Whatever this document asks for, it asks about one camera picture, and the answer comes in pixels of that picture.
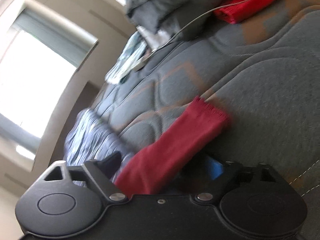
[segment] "silver bolt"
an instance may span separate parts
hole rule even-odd
[[[197,196],[197,199],[202,200],[202,201],[209,201],[212,200],[213,196],[210,193],[200,193]]]
[[[112,201],[121,201],[126,198],[125,194],[122,193],[113,193],[109,196]]]
[[[164,199],[158,199],[158,203],[159,203],[159,204],[164,204],[164,203],[165,203],[165,200],[164,200]]]

